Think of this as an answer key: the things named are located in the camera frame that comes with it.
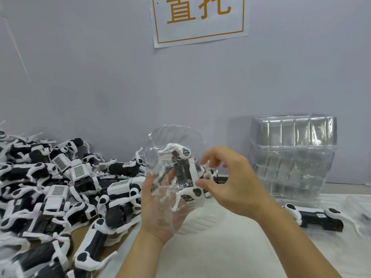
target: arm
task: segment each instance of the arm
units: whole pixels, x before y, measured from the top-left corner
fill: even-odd
[[[141,229],[116,277],[155,277],[163,247],[164,244],[157,236]]]
[[[262,227],[288,278],[341,278],[313,242],[300,229],[293,216],[264,190],[248,160],[227,147],[207,151],[200,163],[229,169],[224,185],[198,180],[226,209],[247,216]]]

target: paper sign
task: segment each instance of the paper sign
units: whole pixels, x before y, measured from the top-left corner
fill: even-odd
[[[149,0],[155,48],[248,35],[249,0]]]

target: pile of robot toys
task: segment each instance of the pile of robot toys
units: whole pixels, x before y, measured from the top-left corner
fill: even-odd
[[[105,162],[102,155],[90,153],[89,144],[80,138],[56,145],[39,135],[24,138],[0,131],[0,248],[20,246],[12,257],[0,259],[0,277],[92,277],[117,253],[99,261],[100,249],[118,243],[141,220],[146,178],[142,148],[129,162]],[[77,158],[82,147],[87,153]],[[192,159],[189,164],[194,164],[187,148],[177,144],[169,148],[174,160]],[[193,179],[189,164],[187,173]],[[197,173],[214,176],[206,167],[197,166]],[[199,188],[189,189],[189,195],[180,193],[183,199],[204,197]],[[70,264],[71,233],[91,221]],[[41,243],[30,248],[32,241]]]

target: wall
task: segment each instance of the wall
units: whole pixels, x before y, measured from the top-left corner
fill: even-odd
[[[81,137],[128,160],[174,123],[247,154],[252,115],[322,112],[338,117],[328,180],[371,182],[371,0],[251,0],[248,37],[163,49],[148,0],[0,1],[30,78],[0,19],[14,134]]]

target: stack of plastic trays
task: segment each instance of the stack of plastic trays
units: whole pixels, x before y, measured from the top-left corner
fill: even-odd
[[[251,166],[273,196],[317,197],[335,156],[336,118],[322,114],[254,117],[251,142]]]

